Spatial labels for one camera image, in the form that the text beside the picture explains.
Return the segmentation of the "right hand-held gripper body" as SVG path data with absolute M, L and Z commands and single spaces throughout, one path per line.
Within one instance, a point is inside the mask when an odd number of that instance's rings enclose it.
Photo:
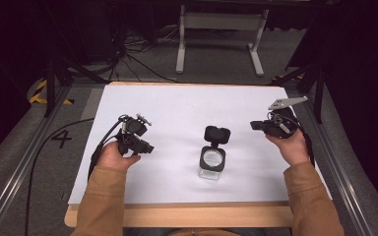
M 271 122 L 272 131 L 269 135 L 287 139 L 301 127 L 301 124 L 295 116 L 292 106 L 307 101 L 307 96 L 294 98 L 278 98 L 268 109 L 268 119 Z

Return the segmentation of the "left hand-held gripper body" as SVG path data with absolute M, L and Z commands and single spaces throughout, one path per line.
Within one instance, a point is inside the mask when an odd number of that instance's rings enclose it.
M 151 126 L 151 123 L 140 114 L 137 115 L 137 118 L 125 115 L 120 118 L 120 121 L 122 122 L 122 127 L 115 139 L 119 143 L 119 152 L 125 154 L 130 149 L 131 142 L 140 140 L 147 132 L 146 125 Z

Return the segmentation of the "clear jar with black lid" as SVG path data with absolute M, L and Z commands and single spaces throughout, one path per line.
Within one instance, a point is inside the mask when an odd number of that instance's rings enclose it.
M 205 129 L 204 140 L 210 142 L 201 150 L 199 161 L 200 178 L 218 181 L 225 167 L 226 152 L 220 145 L 226 145 L 230 137 L 227 128 L 207 126 Z

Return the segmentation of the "person's right hand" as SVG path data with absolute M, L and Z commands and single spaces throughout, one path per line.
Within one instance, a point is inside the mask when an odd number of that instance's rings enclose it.
M 305 138 L 300 130 L 296 130 L 293 135 L 287 139 L 270 135 L 266 135 L 266 138 L 279 148 L 283 159 L 290 166 L 310 161 Z

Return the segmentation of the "person's left hand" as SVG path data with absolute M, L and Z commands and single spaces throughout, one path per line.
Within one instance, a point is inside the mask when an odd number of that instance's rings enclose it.
M 121 171 L 127 171 L 133 164 L 137 163 L 141 157 L 139 155 L 132 155 L 123 157 L 119 152 L 119 143 L 110 142 L 106 144 L 100 153 L 97 166 L 108 167 Z

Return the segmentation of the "white table sheet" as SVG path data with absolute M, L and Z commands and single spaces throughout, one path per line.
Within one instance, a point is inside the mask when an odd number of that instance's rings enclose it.
M 288 165 L 278 148 L 250 123 L 264 120 L 283 88 L 253 86 L 110 85 L 104 88 L 70 197 L 78 204 L 87 186 L 90 159 L 118 118 L 143 115 L 150 121 L 144 154 L 127 174 L 128 204 L 279 202 L 287 198 Z M 208 126 L 228 128 L 219 180 L 199 175 Z

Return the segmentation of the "black metal stand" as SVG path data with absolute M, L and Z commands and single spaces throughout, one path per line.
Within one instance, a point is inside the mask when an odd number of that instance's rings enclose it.
M 45 70 L 47 87 L 47 104 L 45 117 L 49 117 L 55 111 L 57 99 L 56 84 L 59 84 L 63 89 L 67 89 L 73 84 L 73 77 L 72 73 L 69 71 L 69 68 L 73 68 L 80 75 L 88 77 L 98 84 L 108 84 L 107 80 L 101 78 L 85 67 L 74 63 L 73 61 L 70 61 L 58 54 L 52 55 Z
M 301 76 L 302 79 L 296 86 L 296 90 L 299 93 L 306 94 L 310 92 L 312 88 L 315 88 L 313 97 L 313 114 L 316 121 L 322 123 L 322 101 L 323 101 L 323 91 L 324 91 L 324 73 L 322 66 L 319 64 L 310 64 L 305 67 L 299 68 L 290 72 L 284 76 L 275 76 L 271 82 L 270 86 L 281 86 L 288 81 L 291 81 L 297 77 Z

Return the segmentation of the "wooden table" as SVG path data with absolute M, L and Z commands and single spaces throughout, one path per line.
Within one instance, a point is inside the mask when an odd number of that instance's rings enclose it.
M 65 222 L 70 227 L 77 223 L 78 206 L 69 202 Z M 292 214 L 287 198 L 279 202 L 251 203 L 128 204 L 125 201 L 124 224 L 127 227 L 289 227 Z

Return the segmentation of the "aluminium rail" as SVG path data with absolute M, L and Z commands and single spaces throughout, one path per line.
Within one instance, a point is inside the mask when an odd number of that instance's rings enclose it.
M 350 216 L 350 219 L 356 229 L 358 236 L 374 236 L 371 227 L 363 214 L 361 205 L 358 201 L 357 195 L 353 186 L 351 185 L 345 170 L 342 168 L 341 163 L 338 161 L 333 147 L 329 141 L 327 133 L 322 124 L 319 124 L 314 116 L 313 105 L 310 101 L 304 102 L 304 108 L 308 117 L 311 120 L 312 127 L 316 131 L 319 140 L 322 142 L 322 147 L 327 154 L 327 162 L 330 171 L 335 179 L 335 182 L 339 188 L 339 192 L 342 196 L 343 202 L 346 206 L 346 210 Z
M 56 92 L 55 107 L 48 117 L 43 104 L 34 104 L 0 145 L 0 223 L 22 188 L 34 157 L 70 90 L 70 87 L 61 87 Z

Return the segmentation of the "white metal table frame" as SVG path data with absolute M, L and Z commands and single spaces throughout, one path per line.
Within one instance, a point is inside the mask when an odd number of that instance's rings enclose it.
M 177 51 L 175 72 L 182 74 L 185 63 L 185 31 L 194 30 L 251 30 L 256 32 L 255 39 L 248 44 L 248 50 L 255 73 L 258 77 L 264 76 L 258 47 L 268 20 L 269 11 L 263 10 L 261 14 L 243 15 L 228 13 L 196 13 L 188 12 L 184 5 L 180 6 L 179 16 L 179 46 Z

